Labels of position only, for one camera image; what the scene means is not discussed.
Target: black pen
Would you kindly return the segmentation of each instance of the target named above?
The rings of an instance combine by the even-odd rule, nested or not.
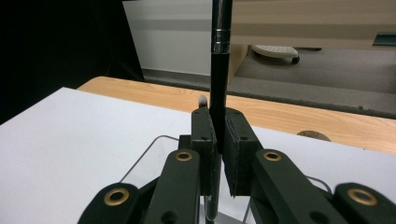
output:
[[[232,0],[213,1],[209,114],[218,140],[219,154],[222,153],[224,145],[232,12]],[[212,192],[210,196],[205,197],[206,223],[213,223],[218,213],[221,156],[219,155],[217,158],[217,164],[212,171]]]

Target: white tabletop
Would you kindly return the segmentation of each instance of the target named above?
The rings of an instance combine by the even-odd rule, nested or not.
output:
[[[332,188],[361,183],[396,202],[395,155],[253,129],[306,175]],[[189,113],[62,88],[0,126],[0,223],[77,223],[153,139],[190,133]],[[223,190],[219,210],[239,216],[232,200]]]

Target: wooden desk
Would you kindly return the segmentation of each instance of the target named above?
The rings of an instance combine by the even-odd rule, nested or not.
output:
[[[147,105],[191,112],[198,97],[209,92],[154,85],[143,82],[96,77],[80,91],[97,93]],[[396,120],[367,117],[311,107],[286,105],[237,96],[227,96],[227,106],[243,112],[253,126],[299,133],[313,130],[332,142],[396,154]]]

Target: screw hole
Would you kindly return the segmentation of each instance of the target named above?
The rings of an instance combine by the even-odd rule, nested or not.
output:
[[[376,197],[364,189],[349,189],[347,195],[355,202],[367,206],[373,206],[378,203]]]
[[[125,188],[112,189],[105,195],[105,204],[116,206],[124,203],[129,198],[129,191]]]
[[[268,161],[280,161],[280,159],[282,158],[279,154],[275,152],[265,152],[263,156]]]
[[[176,154],[176,159],[178,161],[189,161],[191,158],[192,155],[189,152],[179,152]]]
[[[177,221],[177,214],[173,211],[167,211],[161,216],[163,224],[174,224]]]

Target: gray floor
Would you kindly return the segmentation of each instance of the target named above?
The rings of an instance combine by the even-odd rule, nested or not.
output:
[[[252,50],[228,93],[396,119],[396,51],[297,49],[301,60],[258,57]],[[144,70],[148,82],[209,90],[210,77]]]

